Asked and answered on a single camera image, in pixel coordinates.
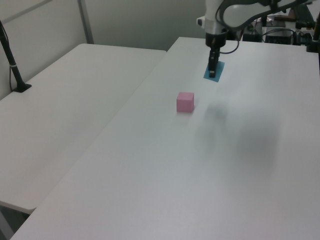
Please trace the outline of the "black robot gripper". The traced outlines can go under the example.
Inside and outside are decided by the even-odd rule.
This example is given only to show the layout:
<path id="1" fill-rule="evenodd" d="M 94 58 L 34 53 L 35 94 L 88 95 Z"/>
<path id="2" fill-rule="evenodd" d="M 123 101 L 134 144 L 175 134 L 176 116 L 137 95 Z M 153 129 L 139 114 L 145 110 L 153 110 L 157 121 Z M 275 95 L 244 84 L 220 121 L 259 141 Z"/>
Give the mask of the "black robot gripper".
<path id="1" fill-rule="evenodd" d="M 216 77 L 217 64 L 221 53 L 220 48 L 225 46 L 226 41 L 227 30 L 225 28 L 218 34 L 205 33 L 205 45 L 211 48 L 208 58 L 208 72 L 210 78 Z"/>

